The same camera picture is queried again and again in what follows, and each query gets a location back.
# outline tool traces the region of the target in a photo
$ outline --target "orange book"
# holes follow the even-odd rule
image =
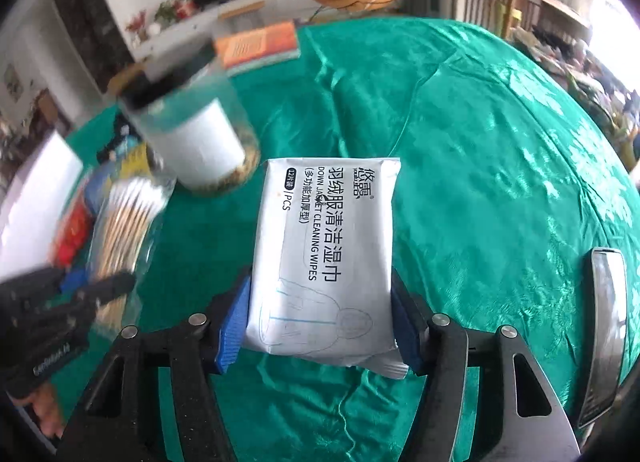
[[[223,37],[216,51],[229,75],[300,57],[293,21]]]

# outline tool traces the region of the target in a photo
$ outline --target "blue gripper pad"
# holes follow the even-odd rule
[[[246,322],[249,318],[250,294],[251,276],[247,276],[242,280],[236,298],[229,307],[229,312],[220,327],[220,342],[216,355],[216,368],[220,374],[226,374],[226,369],[238,358],[238,352],[242,341],[244,341]]]
[[[60,284],[60,292],[62,294],[72,294],[81,286],[89,283],[89,275],[84,267],[71,270],[62,280]]]
[[[410,318],[409,310],[402,302],[403,299],[404,301],[407,301],[407,299],[400,296],[400,291],[404,291],[406,296],[409,296],[404,286],[394,286],[394,280],[392,278],[391,316],[394,325],[394,336],[396,337],[396,343],[398,344],[398,349],[400,350],[404,364],[409,366],[414,372],[420,372],[420,367],[423,362],[420,356],[420,331]]]

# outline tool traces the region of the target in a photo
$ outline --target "blue object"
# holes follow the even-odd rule
[[[420,356],[420,331],[412,323],[393,283],[391,284],[391,316],[394,336],[402,360],[414,372],[419,372],[423,362]]]
[[[226,374],[226,369],[238,358],[249,318],[249,294],[251,294],[251,276],[247,276],[242,281],[240,290],[220,327],[220,342],[215,359],[220,374]]]
[[[89,283],[89,276],[84,267],[71,270],[60,283],[62,294],[72,294],[81,286]]]
[[[104,200],[104,185],[115,171],[115,162],[105,162],[94,171],[84,187],[84,205],[94,218],[100,212],[100,207]]]

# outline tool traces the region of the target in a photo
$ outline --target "cabinet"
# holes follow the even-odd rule
[[[260,16],[265,24],[277,23],[287,19],[310,18],[319,4],[313,0],[232,0],[221,5],[207,8],[205,11],[184,21],[172,25],[157,36],[145,41],[138,48],[132,48],[131,54],[137,62],[146,58],[153,58],[168,53],[172,48],[206,40],[224,37],[231,34],[230,26],[218,17],[228,12],[242,8],[245,5],[264,1]]]

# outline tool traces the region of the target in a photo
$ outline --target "table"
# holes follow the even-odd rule
[[[305,27],[302,57],[234,77],[264,158],[398,156],[394,266],[410,290],[466,327],[514,325],[561,401],[582,354],[582,256],[622,249],[626,374],[640,352],[640,200],[585,112],[536,64],[484,29],[368,18]],[[95,157],[113,109],[69,142]],[[140,287],[140,327],[174,325],[251,263],[264,169],[218,199],[177,188]],[[108,348],[55,377],[66,414]],[[168,373],[160,375],[168,455],[180,460]],[[475,420],[471,372],[455,460]],[[424,379],[391,381],[242,350],[218,402],[240,462],[395,461]]]

